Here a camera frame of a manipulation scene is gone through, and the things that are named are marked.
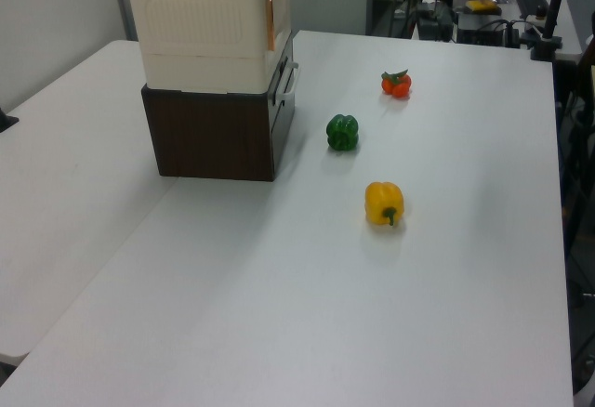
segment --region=orange tomato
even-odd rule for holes
[[[394,98],[406,98],[409,95],[409,84],[402,83],[395,85],[392,89],[392,96]]]
[[[391,81],[391,79],[382,79],[382,89],[384,89],[384,92],[387,94],[392,93],[392,89],[394,88],[394,83]]]
[[[406,83],[409,86],[411,86],[411,77],[409,77],[408,74],[404,75],[403,77],[400,77],[399,80],[401,83]]]

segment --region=metal handle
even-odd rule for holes
[[[287,85],[289,84],[289,80],[291,79],[291,72],[295,71],[294,73],[294,83],[291,84],[291,88],[286,90],[285,92],[281,91],[284,90]],[[296,94],[296,83],[298,82],[299,73],[301,72],[301,68],[299,64],[294,61],[288,61],[285,65],[285,70],[283,71],[283,75],[281,76],[281,81],[279,82],[279,87],[277,88],[277,99],[279,100],[286,100],[289,98],[293,98],[294,94]]]

